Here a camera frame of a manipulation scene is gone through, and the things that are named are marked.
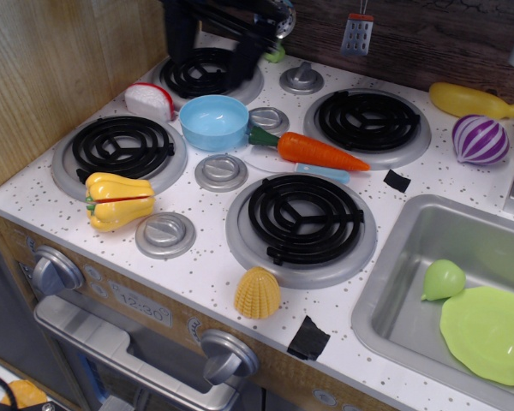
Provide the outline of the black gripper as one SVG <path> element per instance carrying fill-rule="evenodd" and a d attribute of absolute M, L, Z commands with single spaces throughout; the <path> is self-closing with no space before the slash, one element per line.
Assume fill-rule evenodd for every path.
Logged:
<path fill-rule="evenodd" d="M 191 57 L 200 23 L 240 38 L 228 65 L 227 83 L 252 80 L 264 54 L 278 41 L 277 24 L 284 18 L 277 1 L 162 1 L 167 49 L 174 64 Z"/>

